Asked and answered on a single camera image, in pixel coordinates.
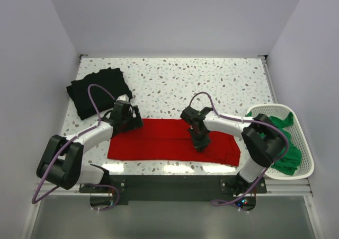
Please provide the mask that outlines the red t shirt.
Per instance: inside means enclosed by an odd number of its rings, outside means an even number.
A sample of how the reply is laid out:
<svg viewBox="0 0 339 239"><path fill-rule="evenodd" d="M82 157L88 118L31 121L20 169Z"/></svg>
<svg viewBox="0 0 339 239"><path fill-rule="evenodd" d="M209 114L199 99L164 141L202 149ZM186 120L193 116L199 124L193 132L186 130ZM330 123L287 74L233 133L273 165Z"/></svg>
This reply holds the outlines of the red t shirt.
<svg viewBox="0 0 339 239"><path fill-rule="evenodd" d="M110 141L107 158L120 161L169 160L238 166L240 150L234 137L211 132L208 147L198 152L188 124L178 119L144 119L138 129L123 132Z"/></svg>

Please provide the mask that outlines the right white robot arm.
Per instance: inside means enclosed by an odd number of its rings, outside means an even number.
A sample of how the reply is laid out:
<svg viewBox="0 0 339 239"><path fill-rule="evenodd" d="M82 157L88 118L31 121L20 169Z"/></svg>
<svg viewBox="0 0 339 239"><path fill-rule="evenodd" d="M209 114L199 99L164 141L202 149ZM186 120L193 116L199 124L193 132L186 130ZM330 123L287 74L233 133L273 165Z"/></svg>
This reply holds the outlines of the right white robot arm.
<svg viewBox="0 0 339 239"><path fill-rule="evenodd" d="M199 152L204 151L210 144L211 132L240 137L244 141L249 159L238 172L236 179L236 187L243 193L253 189L255 180L289 149L285 134L264 114L254 118L242 118L218 114L209 107L198 111L188 106L180 117L190 126L193 146Z"/></svg>

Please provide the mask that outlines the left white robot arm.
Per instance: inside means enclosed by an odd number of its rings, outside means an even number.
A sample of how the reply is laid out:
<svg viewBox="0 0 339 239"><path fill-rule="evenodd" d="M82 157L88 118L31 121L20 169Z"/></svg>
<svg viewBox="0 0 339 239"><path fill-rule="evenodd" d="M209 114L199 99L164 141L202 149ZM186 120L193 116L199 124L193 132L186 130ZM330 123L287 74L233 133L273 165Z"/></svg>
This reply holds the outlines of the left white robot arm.
<svg viewBox="0 0 339 239"><path fill-rule="evenodd" d="M113 109L101 118L100 124L66 137L52 136L39 162L36 174L40 179L65 190L76 184L91 184L97 192L110 186L108 171L97 165L83 165L83 155L98 144L143 126L138 106L116 101Z"/></svg>

